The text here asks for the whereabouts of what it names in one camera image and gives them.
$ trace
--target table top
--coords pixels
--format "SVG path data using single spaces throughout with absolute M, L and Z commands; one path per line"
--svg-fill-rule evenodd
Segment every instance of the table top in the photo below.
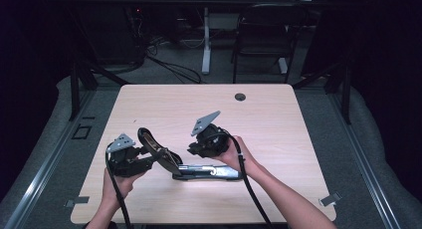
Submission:
M 242 102 L 236 94 L 244 94 Z M 96 155 L 81 189 L 89 202 L 76 204 L 71 219 L 87 223 L 101 202 L 105 152 L 121 133 L 137 139 L 148 128 L 161 145 L 179 154 L 184 164 L 221 165 L 186 149 L 196 120 L 220 111 L 213 123 L 241 135 L 254 156 L 275 176 L 334 220 L 332 205 L 319 205 L 328 196 L 317 157 L 295 93 L 289 85 L 127 85 L 116 99 Z M 272 222 L 286 222 L 265 191 L 251 185 Z M 125 199 L 132 223 L 207 224 L 264 223 L 243 181 L 177 181 L 154 163 L 136 180 Z M 124 222 L 121 211 L 113 221 Z

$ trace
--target dark background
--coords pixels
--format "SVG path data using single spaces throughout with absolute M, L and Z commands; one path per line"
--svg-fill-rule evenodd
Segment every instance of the dark background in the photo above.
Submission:
M 3 198 L 51 115 L 58 96 L 56 83 L 70 74 L 75 53 L 93 62 L 126 64 L 139 56 L 142 42 L 130 34 L 126 12 L 121 9 L 108 9 L 104 14 L 86 8 L 69 15 L 63 9 L 47 7 L 42 0 L 0 1 Z M 362 94 L 378 124 L 387 162 L 409 192 L 422 201 L 421 3 L 329 1 L 370 2 L 371 7 L 323 11 L 303 73 L 323 70 L 342 59 L 352 46 L 352 85 Z M 150 8 L 149 14 L 149 26 L 155 24 L 160 34 L 177 40 L 175 31 L 168 31 L 175 29 L 174 11 Z M 93 22 L 90 16 L 99 22 Z M 162 27 L 153 19 L 167 19 L 168 25 Z M 87 34 L 81 33 L 81 27 Z M 120 38 L 108 38 L 106 30 L 110 29 Z M 120 58 L 130 54 L 134 56 L 130 61 Z

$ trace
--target office chair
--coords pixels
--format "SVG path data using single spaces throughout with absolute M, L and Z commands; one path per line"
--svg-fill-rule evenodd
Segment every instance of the office chair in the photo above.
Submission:
M 233 84 L 236 83 L 238 56 L 288 58 L 284 83 L 288 82 L 298 34 L 308 17 L 299 5 L 256 4 L 239 15 L 232 54 Z

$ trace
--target forearm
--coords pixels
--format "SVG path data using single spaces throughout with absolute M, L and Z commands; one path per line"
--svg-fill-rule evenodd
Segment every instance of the forearm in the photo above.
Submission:
M 271 174 L 254 164 L 247 173 L 267 192 L 292 228 L 335 228 L 313 204 Z
M 93 217 L 87 228 L 107 228 L 109 222 L 112 219 L 112 216 L 118 210 L 118 208 L 119 205 L 115 201 L 102 201 L 99 210 L 97 210 L 96 215 Z

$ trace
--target small round object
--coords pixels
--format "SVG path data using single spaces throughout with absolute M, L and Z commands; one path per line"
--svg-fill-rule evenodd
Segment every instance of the small round object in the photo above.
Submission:
M 238 102 L 242 102 L 246 99 L 246 96 L 245 96 L 245 94 L 238 93 L 238 94 L 235 95 L 235 99 Z

